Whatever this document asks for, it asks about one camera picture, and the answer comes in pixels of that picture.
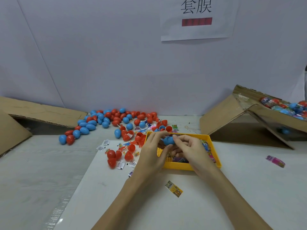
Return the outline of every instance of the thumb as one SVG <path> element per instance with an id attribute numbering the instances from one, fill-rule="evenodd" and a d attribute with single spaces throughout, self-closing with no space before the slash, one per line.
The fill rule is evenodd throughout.
<path id="1" fill-rule="evenodd" d="M 167 157 L 168 152 L 171 151 L 172 146 L 172 144 L 169 144 L 162 150 L 160 155 L 161 160 L 165 161 L 165 158 Z"/>
<path id="2" fill-rule="evenodd" d="M 185 145 L 177 135 L 173 135 L 173 140 L 178 148 L 180 148 L 183 152 L 188 150 L 189 146 Z"/>

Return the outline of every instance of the white paper sheet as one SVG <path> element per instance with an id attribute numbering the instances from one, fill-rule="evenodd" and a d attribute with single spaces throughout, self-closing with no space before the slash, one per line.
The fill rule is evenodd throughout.
<path id="1" fill-rule="evenodd" d="M 232 36 L 240 0 L 161 0 L 161 41 Z"/>

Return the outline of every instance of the left hand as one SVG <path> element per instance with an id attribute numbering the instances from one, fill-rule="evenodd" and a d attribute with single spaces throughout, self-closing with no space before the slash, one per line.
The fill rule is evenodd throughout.
<path id="1" fill-rule="evenodd" d="M 173 145 L 164 147 L 160 157 L 157 156 L 157 148 L 161 143 L 160 139 L 167 135 L 169 135 L 167 131 L 153 132 L 149 135 L 140 152 L 140 158 L 135 166 L 132 178 L 135 177 L 142 182 L 146 182 L 162 169 L 167 153 Z"/>

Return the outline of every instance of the yellow plastic tray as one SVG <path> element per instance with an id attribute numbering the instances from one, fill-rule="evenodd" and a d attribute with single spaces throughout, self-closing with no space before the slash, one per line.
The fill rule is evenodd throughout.
<path id="1" fill-rule="evenodd" d="M 148 131 L 146 134 L 146 140 L 148 136 L 152 133 L 152 131 Z M 198 134 L 185 134 L 185 133 L 171 133 L 171 135 L 190 135 L 192 137 L 202 139 L 208 142 L 209 146 L 211 147 L 211 153 L 216 161 L 216 166 L 220 169 L 222 167 L 222 164 L 220 162 L 219 156 L 217 155 L 215 148 L 212 144 L 212 141 L 210 139 L 209 135 L 198 135 Z M 160 156 L 162 152 L 162 149 L 157 149 L 157 155 Z M 167 157 L 165 160 L 164 168 L 166 169 L 175 169 L 175 170 L 191 170 L 193 171 L 192 167 L 189 163 L 181 163 L 181 162 L 172 162 L 172 158 Z"/>

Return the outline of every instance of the white wall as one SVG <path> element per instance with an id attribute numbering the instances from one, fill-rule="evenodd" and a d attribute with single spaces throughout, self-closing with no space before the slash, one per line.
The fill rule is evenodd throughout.
<path id="1" fill-rule="evenodd" d="M 67 108 L 199 115 L 236 84 L 304 99 L 307 0 L 242 0 L 231 38 L 173 42 L 160 0 L 19 2 Z"/>
<path id="2" fill-rule="evenodd" d="M 63 107 L 17 0 L 0 0 L 0 95 Z"/>

